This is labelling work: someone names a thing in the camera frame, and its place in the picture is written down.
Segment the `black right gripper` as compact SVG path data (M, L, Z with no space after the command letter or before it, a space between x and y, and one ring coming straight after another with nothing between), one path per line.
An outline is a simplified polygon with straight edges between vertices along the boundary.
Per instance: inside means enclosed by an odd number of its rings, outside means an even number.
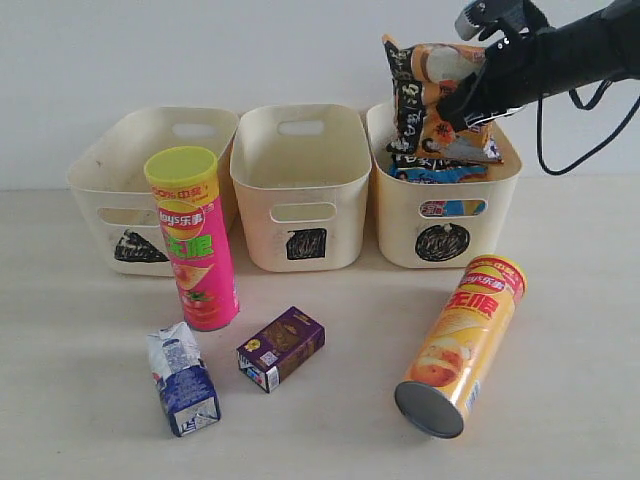
M467 131L513 116L524 106L551 97L550 52L554 32L540 29L523 35L519 43L504 37L492 45L486 52L484 73L472 73L438 100L436 110L440 118L454 132Z

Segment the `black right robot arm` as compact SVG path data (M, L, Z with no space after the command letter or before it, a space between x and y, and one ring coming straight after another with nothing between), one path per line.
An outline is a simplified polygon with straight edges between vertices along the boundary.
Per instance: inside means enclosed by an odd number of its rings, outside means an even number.
M531 1L473 1L455 29L463 40L503 35L485 50L480 70L437 103L456 131L585 85L639 76L636 1L614 1L559 28Z

